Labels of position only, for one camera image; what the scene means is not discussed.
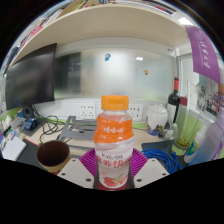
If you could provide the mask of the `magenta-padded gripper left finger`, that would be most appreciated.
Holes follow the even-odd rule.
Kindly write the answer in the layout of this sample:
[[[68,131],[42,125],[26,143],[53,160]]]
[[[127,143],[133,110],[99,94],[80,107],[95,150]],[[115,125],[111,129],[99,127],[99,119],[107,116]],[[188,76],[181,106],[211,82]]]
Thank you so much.
[[[97,188],[98,165],[95,150],[89,150],[79,159],[72,158],[58,176],[84,188]]]

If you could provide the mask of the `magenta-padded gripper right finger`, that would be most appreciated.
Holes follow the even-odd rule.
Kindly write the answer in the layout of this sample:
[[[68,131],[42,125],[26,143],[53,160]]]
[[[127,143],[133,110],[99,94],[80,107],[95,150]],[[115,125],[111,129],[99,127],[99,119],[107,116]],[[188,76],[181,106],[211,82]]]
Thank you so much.
[[[169,175],[155,157],[148,159],[136,149],[133,150],[130,160],[130,173],[135,188],[141,188]]]

